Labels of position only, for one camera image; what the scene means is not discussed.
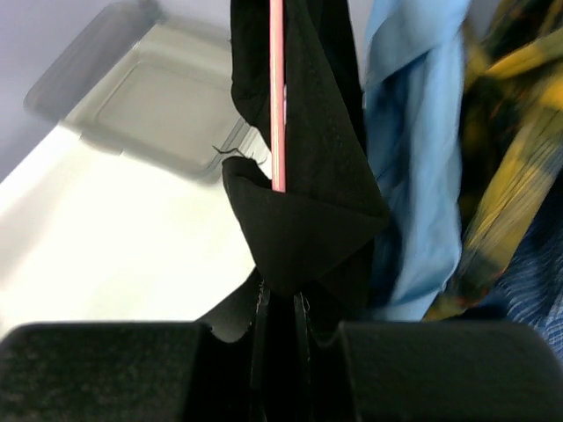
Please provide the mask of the black shirt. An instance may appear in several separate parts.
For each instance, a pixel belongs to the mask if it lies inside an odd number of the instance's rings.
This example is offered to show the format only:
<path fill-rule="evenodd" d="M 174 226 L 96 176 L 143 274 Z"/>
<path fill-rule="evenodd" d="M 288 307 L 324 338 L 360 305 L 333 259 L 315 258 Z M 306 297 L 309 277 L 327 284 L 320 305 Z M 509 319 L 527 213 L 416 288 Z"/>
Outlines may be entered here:
<path fill-rule="evenodd" d="M 354 35 L 344 1 L 287 1 L 286 183 L 251 159 L 223 184 L 255 263 L 217 307 L 243 332 L 245 363 L 216 362 L 193 421 L 385 421 L 373 369 L 376 329 L 361 323 L 374 237 L 388 211 L 365 153 Z"/>

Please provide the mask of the pink wire hanger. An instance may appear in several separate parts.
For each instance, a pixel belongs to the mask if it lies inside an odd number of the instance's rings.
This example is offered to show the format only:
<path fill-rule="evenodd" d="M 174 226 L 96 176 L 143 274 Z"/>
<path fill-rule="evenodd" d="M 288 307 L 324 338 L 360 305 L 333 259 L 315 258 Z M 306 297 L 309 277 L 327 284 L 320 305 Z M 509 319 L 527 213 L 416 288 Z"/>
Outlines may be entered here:
<path fill-rule="evenodd" d="M 269 2 L 270 143 L 272 189 L 286 192 L 284 6 Z"/>

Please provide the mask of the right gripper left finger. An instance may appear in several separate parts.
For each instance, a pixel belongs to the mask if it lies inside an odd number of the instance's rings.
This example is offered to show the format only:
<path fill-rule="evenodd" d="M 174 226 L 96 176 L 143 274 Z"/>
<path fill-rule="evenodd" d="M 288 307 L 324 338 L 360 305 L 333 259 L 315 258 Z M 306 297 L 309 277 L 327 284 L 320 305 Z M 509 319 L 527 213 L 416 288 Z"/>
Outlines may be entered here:
<path fill-rule="evenodd" d="M 28 324 L 1 342 L 3 421 L 182 421 L 197 324 Z"/>

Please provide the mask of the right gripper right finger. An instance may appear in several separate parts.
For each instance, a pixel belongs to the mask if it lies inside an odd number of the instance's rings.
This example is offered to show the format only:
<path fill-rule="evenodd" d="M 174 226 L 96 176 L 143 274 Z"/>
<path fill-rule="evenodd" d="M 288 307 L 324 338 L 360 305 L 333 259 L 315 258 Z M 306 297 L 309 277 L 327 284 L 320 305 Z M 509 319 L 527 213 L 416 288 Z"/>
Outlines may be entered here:
<path fill-rule="evenodd" d="M 508 323 L 346 324 L 361 421 L 560 421 L 562 369 L 531 328 Z"/>

